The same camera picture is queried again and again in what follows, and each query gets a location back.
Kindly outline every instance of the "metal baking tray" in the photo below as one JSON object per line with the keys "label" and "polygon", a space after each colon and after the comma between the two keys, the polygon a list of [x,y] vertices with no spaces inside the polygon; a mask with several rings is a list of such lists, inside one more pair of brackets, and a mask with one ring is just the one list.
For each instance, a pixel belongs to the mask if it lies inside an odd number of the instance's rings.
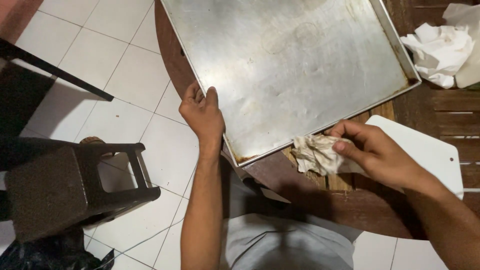
{"label": "metal baking tray", "polygon": [[162,0],[245,166],[421,83],[382,0]]}

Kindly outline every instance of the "wooden table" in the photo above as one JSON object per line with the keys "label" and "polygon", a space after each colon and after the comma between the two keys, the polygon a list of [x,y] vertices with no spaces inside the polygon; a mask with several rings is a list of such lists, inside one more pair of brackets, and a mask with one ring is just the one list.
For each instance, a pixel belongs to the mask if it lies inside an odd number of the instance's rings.
{"label": "wooden table", "polygon": [[[384,0],[401,36],[413,33],[424,22],[442,24],[449,0]],[[457,2],[474,4],[473,0]],[[156,31],[168,74],[183,96],[195,79],[183,55],[165,10],[155,7]],[[451,111],[473,112],[450,114]],[[480,161],[480,139],[454,138],[480,135],[480,92],[440,90],[422,84],[353,120],[364,123],[373,114],[416,129],[455,145],[462,162]],[[357,229],[393,237],[426,239],[421,224],[405,195],[358,174],[320,177],[298,173],[289,149],[272,154],[244,168],[271,190],[318,217]],[[480,165],[462,165],[465,188],[480,188]],[[465,193],[464,202],[480,214],[480,193]]]}

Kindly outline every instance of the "left hand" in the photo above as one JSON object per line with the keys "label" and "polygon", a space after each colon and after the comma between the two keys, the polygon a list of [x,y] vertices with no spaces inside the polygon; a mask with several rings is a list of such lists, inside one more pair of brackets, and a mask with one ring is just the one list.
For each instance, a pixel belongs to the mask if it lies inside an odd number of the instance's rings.
{"label": "left hand", "polygon": [[220,145],[225,131],[223,115],[218,108],[215,87],[207,91],[206,99],[197,81],[191,84],[179,107],[179,112],[198,137],[199,144]]}

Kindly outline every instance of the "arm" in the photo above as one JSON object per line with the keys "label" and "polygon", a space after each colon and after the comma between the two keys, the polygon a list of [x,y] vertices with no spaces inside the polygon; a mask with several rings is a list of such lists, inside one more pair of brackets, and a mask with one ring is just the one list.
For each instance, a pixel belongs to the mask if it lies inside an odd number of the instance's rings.
{"label": "arm", "polygon": [[479,218],[392,138],[376,126],[348,120],[326,133],[352,138],[359,148],[337,142],[334,150],[358,163],[372,179],[405,191],[433,248],[450,270],[479,267]]}
{"label": "arm", "polygon": [[179,111],[197,135],[200,149],[180,238],[181,268],[217,269],[222,232],[219,157],[225,124],[215,88],[208,89],[205,99],[198,83],[193,83]]}

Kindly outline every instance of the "white cable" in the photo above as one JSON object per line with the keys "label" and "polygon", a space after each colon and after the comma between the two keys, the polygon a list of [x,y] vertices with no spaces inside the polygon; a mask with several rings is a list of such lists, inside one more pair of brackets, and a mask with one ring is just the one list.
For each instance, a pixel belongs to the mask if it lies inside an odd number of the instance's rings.
{"label": "white cable", "polygon": [[177,223],[175,223],[175,224],[172,224],[172,225],[170,225],[169,227],[167,227],[167,228],[165,228],[165,229],[163,229],[163,230],[161,230],[161,231],[157,232],[156,234],[154,234],[154,235],[150,236],[149,238],[147,238],[147,239],[145,239],[145,240],[143,240],[143,241],[139,242],[138,244],[136,244],[136,245],[134,245],[134,246],[130,247],[129,249],[127,249],[127,250],[125,250],[125,251],[123,251],[123,252],[120,252],[120,254],[116,255],[115,257],[113,257],[113,258],[112,258],[111,260],[109,260],[108,262],[104,263],[103,265],[101,265],[101,266],[99,266],[99,267],[97,267],[97,268],[95,268],[95,269],[93,269],[93,270],[97,270],[97,269],[100,269],[100,268],[104,267],[104,266],[105,266],[105,265],[107,265],[109,262],[111,262],[111,261],[115,260],[115,259],[116,259],[118,256],[122,255],[123,253],[125,253],[125,252],[127,252],[127,251],[131,250],[132,248],[134,248],[134,247],[136,247],[136,246],[138,246],[138,245],[140,245],[140,244],[143,244],[144,242],[146,242],[146,241],[148,241],[148,240],[150,240],[150,239],[154,238],[155,236],[159,235],[159,234],[160,234],[160,233],[162,233],[164,230],[166,230],[166,229],[168,229],[168,228],[171,228],[171,227],[173,227],[173,226],[177,225],[178,223],[180,223],[180,222],[182,222],[182,221],[183,221],[183,219],[181,219],[179,222],[177,222]]}

